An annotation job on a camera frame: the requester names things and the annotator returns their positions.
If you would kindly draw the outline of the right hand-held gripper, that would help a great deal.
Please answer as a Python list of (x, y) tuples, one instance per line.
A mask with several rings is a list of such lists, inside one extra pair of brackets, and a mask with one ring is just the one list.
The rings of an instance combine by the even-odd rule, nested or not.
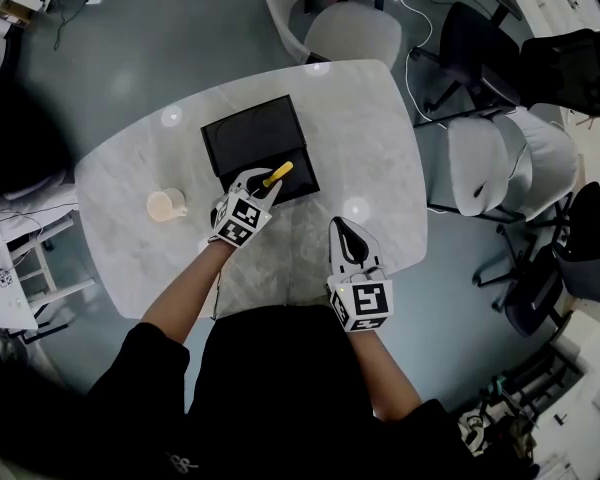
[(379, 242), (357, 224), (346, 238), (342, 225), (341, 217), (329, 224), (329, 302), (345, 332), (375, 331), (394, 313), (392, 281)]

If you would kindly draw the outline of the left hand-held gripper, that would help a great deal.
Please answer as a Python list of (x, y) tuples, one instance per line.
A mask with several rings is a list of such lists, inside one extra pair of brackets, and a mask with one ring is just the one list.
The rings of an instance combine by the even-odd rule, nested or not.
[(235, 248), (249, 243), (269, 222), (269, 210), (282, 188), (281, 179), (268, 187), (250, 193), (252, 179), (269, 175), (269, 168), (252, 168), (242, 171), (230, 185), (227, 193), (218, 200), (211, 211), (212, 235), (208, 243), (224, 241)]

